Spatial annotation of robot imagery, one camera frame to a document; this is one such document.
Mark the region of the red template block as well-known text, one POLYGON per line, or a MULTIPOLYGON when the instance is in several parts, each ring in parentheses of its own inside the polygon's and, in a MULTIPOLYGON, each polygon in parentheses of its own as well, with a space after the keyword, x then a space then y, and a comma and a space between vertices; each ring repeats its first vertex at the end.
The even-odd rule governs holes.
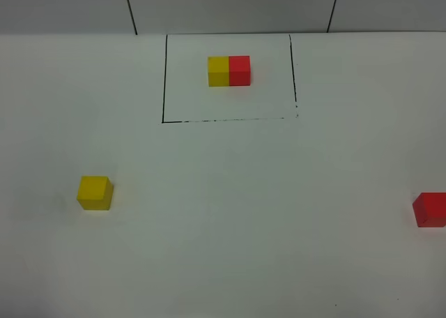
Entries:
POLYGON ((229 86, 251 85, 250 56, 229 57, 229 86))

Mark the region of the yellow template block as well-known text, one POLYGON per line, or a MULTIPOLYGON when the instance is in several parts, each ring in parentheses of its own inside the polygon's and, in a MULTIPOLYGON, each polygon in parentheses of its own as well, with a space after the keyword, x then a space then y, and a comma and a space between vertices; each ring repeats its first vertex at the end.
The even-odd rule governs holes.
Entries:
POLYGON ((208 57, 208 85, 229 86, 229 57, 208 57))

